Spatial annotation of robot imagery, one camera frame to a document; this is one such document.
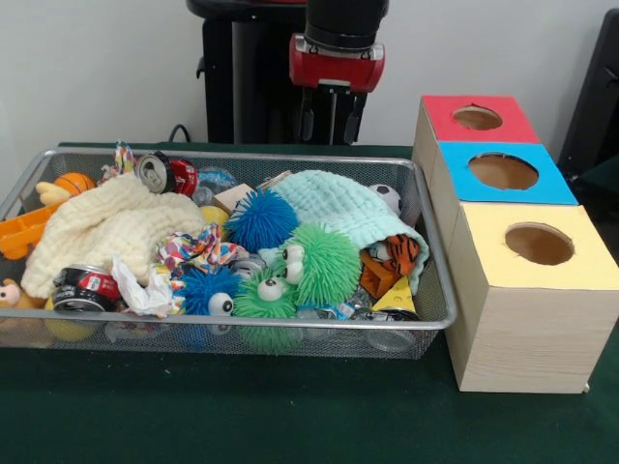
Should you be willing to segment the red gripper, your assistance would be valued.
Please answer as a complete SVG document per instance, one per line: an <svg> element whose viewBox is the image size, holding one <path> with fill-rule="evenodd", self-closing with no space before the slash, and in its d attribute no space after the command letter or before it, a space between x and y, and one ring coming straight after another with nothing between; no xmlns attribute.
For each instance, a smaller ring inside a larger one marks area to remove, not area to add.
<svg viewBox="0 0 619 464"><path fill-rule="evenodd" d="M318 47L306 39L290 40L290 79L296 86L320 85L347 88L357 94L345 126L345 143L358 139L363 117L363 95L377 86L385 66L385 47L375 43L360 52L333 51ZM301 103L301 139L311 140L314 126L313 91L304 91Z"/></svg>

